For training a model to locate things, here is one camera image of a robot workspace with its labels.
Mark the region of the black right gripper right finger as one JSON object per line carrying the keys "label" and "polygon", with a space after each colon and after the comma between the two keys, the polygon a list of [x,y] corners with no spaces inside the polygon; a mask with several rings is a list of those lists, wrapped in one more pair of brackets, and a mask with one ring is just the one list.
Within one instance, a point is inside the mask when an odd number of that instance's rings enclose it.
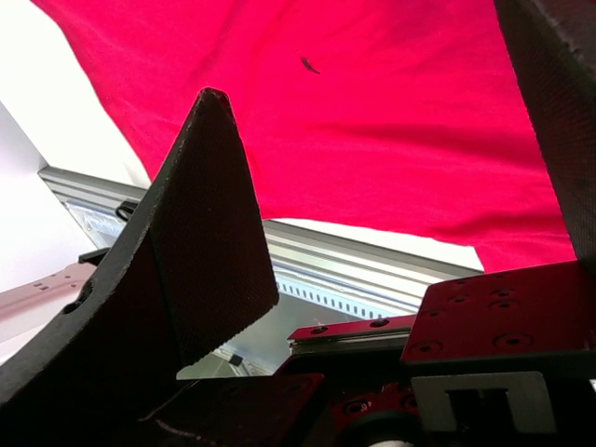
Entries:
{"label": "black right gripper right finger", "polygon": [[576,258],[595,258],[595,4],[494,4]]}

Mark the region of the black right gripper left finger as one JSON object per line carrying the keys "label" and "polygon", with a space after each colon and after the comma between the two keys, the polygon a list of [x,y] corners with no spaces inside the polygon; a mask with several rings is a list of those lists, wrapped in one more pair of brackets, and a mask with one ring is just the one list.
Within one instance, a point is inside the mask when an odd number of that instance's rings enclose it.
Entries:
{"label": "black right gripper left finger", "polygon": [[206,88],[77,298],[2,366],[2,444],[102,441],[277,302],[236,120]]}

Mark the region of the pink t shirt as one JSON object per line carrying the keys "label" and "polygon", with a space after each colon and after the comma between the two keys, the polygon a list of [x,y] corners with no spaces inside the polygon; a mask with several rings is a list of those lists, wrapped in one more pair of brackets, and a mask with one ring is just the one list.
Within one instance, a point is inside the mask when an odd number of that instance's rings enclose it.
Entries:
{"label": "pink t shirt", "polygon": [[199,91],[229,98],[262,215],[572,260],[490,1],[42,1],[155,177]]}

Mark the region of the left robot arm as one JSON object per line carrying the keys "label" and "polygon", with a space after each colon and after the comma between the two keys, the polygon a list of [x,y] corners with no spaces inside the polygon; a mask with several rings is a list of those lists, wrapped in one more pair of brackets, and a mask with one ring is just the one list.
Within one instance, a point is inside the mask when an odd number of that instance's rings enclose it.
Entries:
{"label": "left robot arm", "polygon": [[96,270],[93,264],[70,264],[61,271],[1,293],[1,319],[77,294]]}

